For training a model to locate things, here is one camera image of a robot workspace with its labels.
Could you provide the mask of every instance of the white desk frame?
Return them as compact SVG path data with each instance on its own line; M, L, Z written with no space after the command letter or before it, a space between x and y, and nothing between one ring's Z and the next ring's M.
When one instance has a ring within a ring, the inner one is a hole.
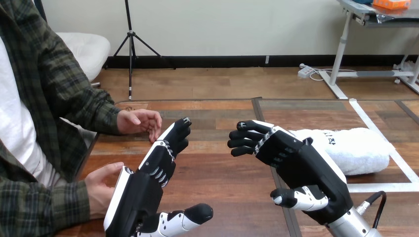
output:
M352 20L355 20L362 26L366 27L419 27L419 23L371 23L368 22L369 14L373 13L371 8L355 3L351 0L338 0L343 6L343 11L346 13L346 23L343 29L342 37L340 38L339 47L333 65L332 74L329 76L327 72L320 71L319 74L333 91L338 99L348 99L336 84L337 78L361 78L361 77L396 77L399 78L404 84L409 86L413 91L419 94L419 85L416 84L416 79L419 76L419 57L416 61L413 72L402 72L399 70L392 71L359 71L359 72L339 72L340 63L342 61L343 53L345 52L349 28Z

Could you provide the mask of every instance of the green plaid shirt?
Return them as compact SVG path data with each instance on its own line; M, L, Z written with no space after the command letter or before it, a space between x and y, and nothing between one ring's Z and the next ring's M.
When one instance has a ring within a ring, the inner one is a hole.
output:
M37 142L70 182L46 188L0 141L0 236L50 236L89 220L85 183L75 180L87 147L78 130L60 117L91 131L118 134L119 109L107 92L90 86L71 51L31 0L0 0L0 37L20 99L34 121Z

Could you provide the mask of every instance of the wooden table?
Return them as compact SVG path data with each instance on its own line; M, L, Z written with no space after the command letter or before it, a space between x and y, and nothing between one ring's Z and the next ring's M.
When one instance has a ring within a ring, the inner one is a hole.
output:
M270 167L252 156L234 158L227 147L228 134L238 121L256 119L251 100L127 102L118 107L159 111L163 129L182 117L191 119L189 146L175 161L176 170L164 188L159 211L207 203L214 209L214 217L183 236L290 236L282 208L269 196L276 189ZM111 162L123 161L136 169L150 147L148 135L100 135L81 179ZM114 176L106 182L114 185L116 179ZM104 236L103 220L76 226L58 236Z
M358 101L409 167L419 174L419 102ZM228 134L240 120L259 119L289 130L351 129L366 127L348 101L337 100L207 100L123 102L123 109L159 111L166 129L182 117L192 121L189 147L176 159L176 170L159 211L185 209L207 203L214 218L185 237L328 237L328 231L300 211L275 206L269 193L280 186L271 169L252 156L233 158ZM147 135L100 135L81 179L111 162L123 161L131 169L141 163L151 144ZM117 175L106 182L114 185ZM410 180L393 161L384 171L348 177L351 184L404 184ZM352 193L359 205L371 193ZM378 230L383 236L416 236L419 218L418 192L391 192ZM375 203L365 219L372 225ZM104 236L103 220L91 221L58 233L60 237Z

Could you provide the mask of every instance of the white towel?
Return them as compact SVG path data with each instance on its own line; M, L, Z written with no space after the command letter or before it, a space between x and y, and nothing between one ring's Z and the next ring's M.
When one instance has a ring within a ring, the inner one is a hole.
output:
M299 130L290 131L299 140L313 138L313 144L323 148L344 175L380 172L388 167L391 143L367 128L351 130Z

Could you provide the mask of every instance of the wall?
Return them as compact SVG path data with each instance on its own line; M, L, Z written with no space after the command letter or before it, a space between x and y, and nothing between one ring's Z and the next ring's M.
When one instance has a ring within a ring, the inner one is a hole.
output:
M111 42L111 54L128 31L123 0L42 2L53 30L102 35ZM130 0L129 4L133 30L165 56L336 54L345 22L336 0ZM403 54L400 46L418 32L364 29L352 23L346 54ZM153 55L137 40L135 47L138 55ZM128 44L118 55L128 55Z

